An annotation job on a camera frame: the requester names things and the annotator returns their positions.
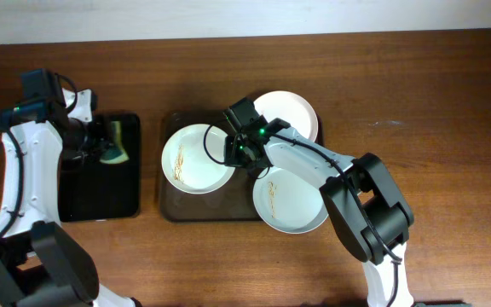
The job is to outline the light blue plate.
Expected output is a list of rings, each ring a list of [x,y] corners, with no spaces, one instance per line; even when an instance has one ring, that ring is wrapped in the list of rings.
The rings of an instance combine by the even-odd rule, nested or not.
[[[252,199],[259,217],[283,233],[308,233],[328,218],[319,190],[283,169],[272,168],[257,179]]]

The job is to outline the white plate with stain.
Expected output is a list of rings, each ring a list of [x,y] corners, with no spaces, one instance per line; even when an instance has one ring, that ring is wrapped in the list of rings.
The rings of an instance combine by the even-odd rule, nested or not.
[[[188,194],[207,194],[225,185],[234,168],[219,165],[223,160],[225,138],[228,134],[213,126],[204,135],[208,124],[188,125],[175,132],[165,143],[161,154],[161,166],[165,178],[175,188]]]

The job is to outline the green yellow sponge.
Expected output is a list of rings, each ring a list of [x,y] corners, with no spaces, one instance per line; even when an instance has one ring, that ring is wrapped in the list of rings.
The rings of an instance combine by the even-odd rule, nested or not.
[[[130,159],[122,143],[122,125],[120,121],[110,123],[112,141],[103,151],[100,162],[106,165],[122,164]]]

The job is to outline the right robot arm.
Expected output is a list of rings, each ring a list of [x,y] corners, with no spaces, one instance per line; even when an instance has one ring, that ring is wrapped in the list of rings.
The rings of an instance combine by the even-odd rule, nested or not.
[[[363,265],[368,304],[414,304],[404,263],[413,212],[378,156],[335,153],[281,119],[230,125],[225,165],[277,167],[318,189],[337,237]]]

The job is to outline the pink white plate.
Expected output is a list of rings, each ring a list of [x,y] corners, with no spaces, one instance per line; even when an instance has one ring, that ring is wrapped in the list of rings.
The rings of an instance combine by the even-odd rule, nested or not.
[[[317,115],[300,95],[284,90],[271,91],[259,96],[253,103],[266,120],[283,119],[303,137],[316,140],[319,130]]]

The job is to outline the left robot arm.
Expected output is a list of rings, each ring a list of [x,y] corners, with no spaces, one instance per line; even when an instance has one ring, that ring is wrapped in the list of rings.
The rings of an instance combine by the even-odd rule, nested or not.
[[[61,227],[60,133],[50,122],[6,127],[0,209],[1,306],[139,305],[104,287],[91,256]]]

